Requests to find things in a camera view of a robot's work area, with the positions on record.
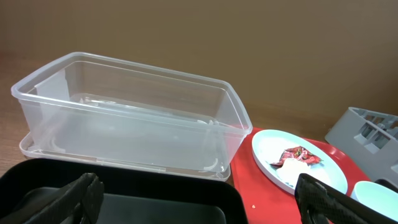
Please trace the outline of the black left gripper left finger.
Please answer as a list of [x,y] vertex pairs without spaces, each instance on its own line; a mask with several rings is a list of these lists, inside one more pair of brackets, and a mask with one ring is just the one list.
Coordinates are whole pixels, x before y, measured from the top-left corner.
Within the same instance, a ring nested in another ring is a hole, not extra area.
[[96,223],[104,199],[104,183],[94,173],[1,218],[1,223]]

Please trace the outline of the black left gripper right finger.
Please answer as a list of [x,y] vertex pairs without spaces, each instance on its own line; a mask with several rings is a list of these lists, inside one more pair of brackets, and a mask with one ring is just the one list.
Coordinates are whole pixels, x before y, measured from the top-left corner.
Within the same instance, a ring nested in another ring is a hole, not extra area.
[[308,174],[300,174],[295,201],[303,224],[397,224]]

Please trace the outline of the white napkin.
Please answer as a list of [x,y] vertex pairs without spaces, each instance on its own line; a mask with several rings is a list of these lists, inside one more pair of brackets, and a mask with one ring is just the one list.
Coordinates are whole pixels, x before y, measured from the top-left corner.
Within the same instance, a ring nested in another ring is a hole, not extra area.
[[308,165],[296,159],[287,159],[281,168],[276,169],[276,174],[283,183],[293,188],[295,188],[300,174],[308,174],[326,184],[331,183],[322,164]]

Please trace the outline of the red snack wrapper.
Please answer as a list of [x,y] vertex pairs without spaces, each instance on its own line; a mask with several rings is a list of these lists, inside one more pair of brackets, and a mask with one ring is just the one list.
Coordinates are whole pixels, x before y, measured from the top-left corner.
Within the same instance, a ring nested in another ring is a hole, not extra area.
[[304,162],[307,165],[319,164],[323,161],[318,156],[312,154],[308,149],[302,146],[297,146],[284,150],[279,160],[271,163],[271,165],[274,167],[282,167],[287,159],[295,159],[297,161]]

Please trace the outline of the light blue plate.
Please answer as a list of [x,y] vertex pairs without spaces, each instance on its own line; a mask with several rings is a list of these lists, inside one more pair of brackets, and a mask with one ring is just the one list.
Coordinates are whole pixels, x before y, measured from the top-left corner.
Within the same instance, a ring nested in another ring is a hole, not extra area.
[[295,188],[283,183],[278,178],[276,169],[280,167],[274,167],[271,163],[277,162],[284,150],[297,146],[308,149],[323,160],[319,164],[323,165],[329,175],[331,183],[327,185],[341,193],[347,193],[348,182],[341,168],[329,155],[308,140],[284,131],[263,130],[256,133],[252,139],[252,154],[260,170],[278,187],[293,195]]

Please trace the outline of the light blue bowl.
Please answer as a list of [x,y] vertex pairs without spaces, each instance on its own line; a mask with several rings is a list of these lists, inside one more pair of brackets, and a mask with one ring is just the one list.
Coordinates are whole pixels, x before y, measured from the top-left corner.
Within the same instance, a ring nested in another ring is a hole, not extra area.
[[354,185],[351,198],[380,214],[397,221],[397,193],[375,182]]

